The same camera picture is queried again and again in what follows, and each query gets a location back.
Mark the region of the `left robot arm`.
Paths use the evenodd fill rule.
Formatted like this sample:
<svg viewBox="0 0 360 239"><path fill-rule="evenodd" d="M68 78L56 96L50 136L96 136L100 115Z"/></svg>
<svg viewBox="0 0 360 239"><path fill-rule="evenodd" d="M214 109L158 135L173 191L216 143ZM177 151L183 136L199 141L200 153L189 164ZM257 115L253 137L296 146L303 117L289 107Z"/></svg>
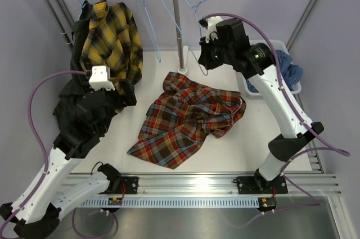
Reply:
<svg viewBox="0 0 360 239"><path fill-rule="evenodd" d="M71 211L88 198L113 194L125 186L121 173L110 164L102 164L96 172L67 191L59 191L63 181L85 159L103 136L95 123L116 105L136 104L134 88L122 80L125 93L119 95L112 82L91 82L75 109L80 121L61 132L50 152L43 152L44 164L29 187L14 202L1 205L1 217L13 223L18 238L47 238Z"/></svg>

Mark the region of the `red plaid shirt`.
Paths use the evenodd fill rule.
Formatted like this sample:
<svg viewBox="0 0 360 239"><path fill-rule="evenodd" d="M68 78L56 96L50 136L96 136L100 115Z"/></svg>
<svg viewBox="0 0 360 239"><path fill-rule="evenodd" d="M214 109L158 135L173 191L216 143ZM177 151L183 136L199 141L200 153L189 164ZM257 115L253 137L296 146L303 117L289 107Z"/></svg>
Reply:
<svg viewBox="0 0 360 239"><path fill-rule="evenodd" d="M240 92L208 87L180 73L169 72L163 90L127 153L168 169L197 153L208 135L227 134L246 110Z"/></svg>

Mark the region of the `blue hanger of red shirt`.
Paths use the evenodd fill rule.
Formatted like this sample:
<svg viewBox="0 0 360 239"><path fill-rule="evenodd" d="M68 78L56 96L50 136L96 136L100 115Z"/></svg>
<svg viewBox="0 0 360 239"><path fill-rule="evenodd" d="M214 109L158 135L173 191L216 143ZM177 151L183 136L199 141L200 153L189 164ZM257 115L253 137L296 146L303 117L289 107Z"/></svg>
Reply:
<svg viewBox="0 0 360 239"><path fill-rule="evenodd" d="M200 66L199 59L195 56L194 51L191 49L191 47L189 45L184 45L183 44L183 39L185 38L186 40L188 40L188 36L182 30L179 0L172 0L173 12L171 12L169 10L169 8L165 4L164 0L160 0L160 1L163 4L163 6L164 6L165 10L167 11L167 13L170 15L170 17L171 17L171 19L172 19L172 21L174 22L174 25L175 25L175 33L176 33L176 39L177 39L178 60L179 60L178 72L183 74L183 75L188 74L187 62L188 62L188 53L190 53L192 58L195 60L196 65L199 67L200 72L202 73L202 75L207 76L208 71L205 70L204 67ZM198 9L207 0L199 0L195 4L190 4L190 2L188 0L183 0L183 1L185 2L185 4L187 5L187 7L189 9L193 10L193 16L194 16L195 20L198 21L199 20L198 17L197 17Z"/></svg>

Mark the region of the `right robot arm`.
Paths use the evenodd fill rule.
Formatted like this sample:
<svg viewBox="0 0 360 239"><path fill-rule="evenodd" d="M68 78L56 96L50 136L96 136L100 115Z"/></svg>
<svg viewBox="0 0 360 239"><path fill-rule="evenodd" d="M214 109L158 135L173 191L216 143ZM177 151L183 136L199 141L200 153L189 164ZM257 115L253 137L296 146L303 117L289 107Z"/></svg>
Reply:
<svg viewBox="0 0 360 239"><path fill-rule="evenodd" d="M280 127L281 133L268 143L269 154L250 182L261 193L271 191L285 164L324 127L313 122L297 104L276 68L274 49L269 44L250 44L242 21L214 16L201 19L199 24L206 29L206 36L199 42L199 64L207 70L231 65L255 86Z"/></svg>

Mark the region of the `blue checked shirt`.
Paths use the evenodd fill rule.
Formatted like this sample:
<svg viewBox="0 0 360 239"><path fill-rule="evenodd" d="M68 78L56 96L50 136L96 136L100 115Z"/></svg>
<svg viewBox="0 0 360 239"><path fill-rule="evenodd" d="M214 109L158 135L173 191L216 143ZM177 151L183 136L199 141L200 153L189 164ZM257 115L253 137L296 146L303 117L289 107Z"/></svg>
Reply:
<svg viewBox="0 0 360 239"><path fill-rule="evenodd" d="M276 53L280 63L281 75L289 90L295 91L295 86L299 83L303 75L303 69L299 65L293 64L293 58L286 52L277 49ZM255 57L256 62L259 62L260 67L263 69L274 61L274 59L271 58L263 58L261 54L257 54L256 52L251 52L251 55Z"/></svg>

